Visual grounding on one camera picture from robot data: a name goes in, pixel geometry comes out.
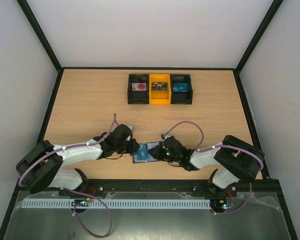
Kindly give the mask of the blue VIP card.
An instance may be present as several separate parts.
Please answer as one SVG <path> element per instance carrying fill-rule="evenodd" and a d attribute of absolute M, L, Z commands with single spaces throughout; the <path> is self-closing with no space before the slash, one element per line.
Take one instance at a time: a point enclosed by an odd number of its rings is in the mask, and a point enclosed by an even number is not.
<path fill-rule="evenodd" d="M 189 91 L 189 84 L 186 82 L 178 82 L 172 85 L 172 91 L 178 93 L 186 93 Z"/>
<path fill-rule="evenodd" d="M 134 161 L 137 163 L 147 162 L 149 160 L 148 146 L 147 144 L 141 144 L 136 155 L 134 156 Z"/>

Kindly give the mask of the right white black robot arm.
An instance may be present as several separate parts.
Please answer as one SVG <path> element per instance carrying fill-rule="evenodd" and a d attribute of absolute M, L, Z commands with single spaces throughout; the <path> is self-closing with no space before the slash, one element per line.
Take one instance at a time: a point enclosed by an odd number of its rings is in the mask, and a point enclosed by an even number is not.
<path fill-rule="evenodd" d="M 265 160 L 261 149 L 233 135 L 226 135 L 222 142 L 204 149 L 186 148 L 169 136 L 150 148 L 148 154 L 155 160 L 177 163 L 188 172 L 220 164 L 221 168 L 215 169 L 207 182 L 207 189 L 214 196 L 238 181 L 252 183 L 264 168 Z"/>

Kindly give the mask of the navy blue card holder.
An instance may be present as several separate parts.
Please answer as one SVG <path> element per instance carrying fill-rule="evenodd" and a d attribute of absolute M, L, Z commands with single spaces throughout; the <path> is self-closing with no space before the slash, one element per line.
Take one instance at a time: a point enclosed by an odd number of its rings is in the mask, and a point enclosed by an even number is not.
<path fill-rule="evenodd" d="M 157 142 L 147 142 L 147 143 L 140 143 L 139 149 L 137 150 L 136 154 L 132 155 L 132 163 L 139 164 L 139 163 L 151 163 L 151 162 L 158 162 L 158 159 L 153 158 L 148 151 L 156 146 L 162 145 L 161 141 Z"/>

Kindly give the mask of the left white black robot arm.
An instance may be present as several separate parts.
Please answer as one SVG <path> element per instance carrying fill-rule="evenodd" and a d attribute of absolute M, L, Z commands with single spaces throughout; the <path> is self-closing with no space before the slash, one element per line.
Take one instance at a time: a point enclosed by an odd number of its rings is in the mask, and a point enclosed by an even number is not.
<path fill-rule="evenodd" d="M 43 140 L 17 163 L 18 184 L 32 194 L 48 188 L 82 191 L 87 185 L 86 175 L 78 168 L 67 169 L 67 166 L 109 158 L 113 154 L 134 155 L 139 148 L 133 129 L 124 124 L 76 144 L 53 145 Z"/>

